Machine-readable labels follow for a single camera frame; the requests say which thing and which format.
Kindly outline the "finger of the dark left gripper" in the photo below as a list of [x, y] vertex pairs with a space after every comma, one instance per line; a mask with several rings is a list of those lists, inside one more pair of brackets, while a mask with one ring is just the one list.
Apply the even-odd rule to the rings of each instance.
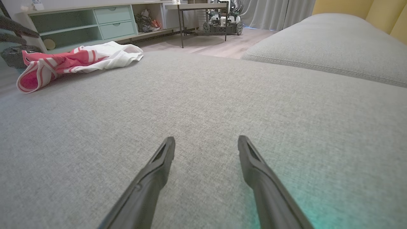
[[26, 28], [25, 26], [22, 26], [20, 23], [15, 22], [12, 19], [5, 16], [0, 16], [0, 28], [7, 31], [12, 31], [18, 35], [24, 35], [32, 38], [40, 37], [38, 32]]
[[12, 35], [8, 33], [0, 34], [0, 42], [4, 43], [16, 43], [21, 45], [26, 45], [27, 41], [18, 35]]

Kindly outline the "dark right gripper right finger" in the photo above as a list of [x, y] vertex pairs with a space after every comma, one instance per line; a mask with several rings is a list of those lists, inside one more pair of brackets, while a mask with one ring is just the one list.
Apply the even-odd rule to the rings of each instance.
[[313, 229], [281, 180], [267, 165], [247, 136], [239, 136], [243, 178], [253, 190], [262, 229]]

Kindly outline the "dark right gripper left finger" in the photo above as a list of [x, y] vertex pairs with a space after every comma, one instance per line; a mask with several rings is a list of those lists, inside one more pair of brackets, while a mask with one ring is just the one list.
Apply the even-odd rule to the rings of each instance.
[[99, 229], [150, 229], [160, 191], [167, 184], [175, 155], [174, 137], [167, 137], [126, 188]]

